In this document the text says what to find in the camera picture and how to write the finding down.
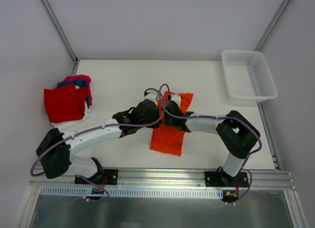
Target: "pink cloth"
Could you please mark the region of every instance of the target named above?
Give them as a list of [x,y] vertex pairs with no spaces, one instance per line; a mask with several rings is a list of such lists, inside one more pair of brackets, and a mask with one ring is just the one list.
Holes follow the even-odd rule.
[[91,88],[90,88],[91,78],[87,75],[79,74],[75,76],[68,76],[64,79],[63,82],[68,82],[75,79],[85,79],[87,81],[88,89],[89,89],[89,106],[92,106],[92,94],[91,94]]

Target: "white cloth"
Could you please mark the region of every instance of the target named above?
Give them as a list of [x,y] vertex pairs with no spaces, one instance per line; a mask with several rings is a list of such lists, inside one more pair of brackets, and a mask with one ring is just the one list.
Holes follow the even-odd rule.
[[66,121],[66,122],[60,122],[60,123],[52,123],[53,126],[55,128],[58,128],[59,131],[64,131],[68,128],[74,127],[82,122],[84,122],[85,120],[87,120],[88,118],[90,118],[91,116],[91,110],[88,108],[87,102],[85,101],[85,108],[84,108],[84,117],[81,120],[77,120],[77,121]]

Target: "black mounting plate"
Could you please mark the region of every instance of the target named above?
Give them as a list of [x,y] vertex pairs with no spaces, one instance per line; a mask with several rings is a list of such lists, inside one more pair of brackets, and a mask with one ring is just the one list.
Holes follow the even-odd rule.
[[[206,187],[232,187],[227,186],[222,180],[216,179],[217,176],[220,174],[219,172],[215,171],[205,171],[205,182]],[[240,188],[247,188],[249,185],[248,177],[246,172],[240,172],[236,176],[235,186],[237,186],[237,182],[239,182]]]
[[[103,176],[106,176],[105,185],[117,185],[118,170],[104,169]],[[85,180],[83,180],[82,178],[77,177],[77,176],[74,179],[74,183],[77,184],[77,185],[87,185],[87,184],[89,184]]]

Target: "white robotic arm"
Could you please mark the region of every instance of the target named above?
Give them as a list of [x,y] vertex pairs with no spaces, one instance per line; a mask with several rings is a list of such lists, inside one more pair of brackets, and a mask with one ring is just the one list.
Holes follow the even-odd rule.
[[[94,144],[134,134],[142,127],[158,128],[162,116],[158,112],[157,99],[156,92],[149,92],[137,107],[118,112],[107,121],[84,130],[66,132],[50,130],[36,151],[46,177],[51,179],[63,174],[81,175],[95,184],[101,184],[104,170],[98,160],[78,157],[75,154]],[[194,112],[183,113],[180,110],[180,103],[178,95],[171,95],[164,109],[166,111],[164,124],[176,127],[179,131],[218,134],[229,150],[219,179],[226,185],[231,185],[257,142],[252,132],[260,136],[259,132],[237,111],[231,111],[224,116],[209,117]]]

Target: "white plastic basket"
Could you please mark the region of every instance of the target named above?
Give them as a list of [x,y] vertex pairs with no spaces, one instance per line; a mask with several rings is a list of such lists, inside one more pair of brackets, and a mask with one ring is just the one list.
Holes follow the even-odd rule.
[[225,50],[221,56],[228,97],[232,102],[262,102],[278,96],[261,52]]

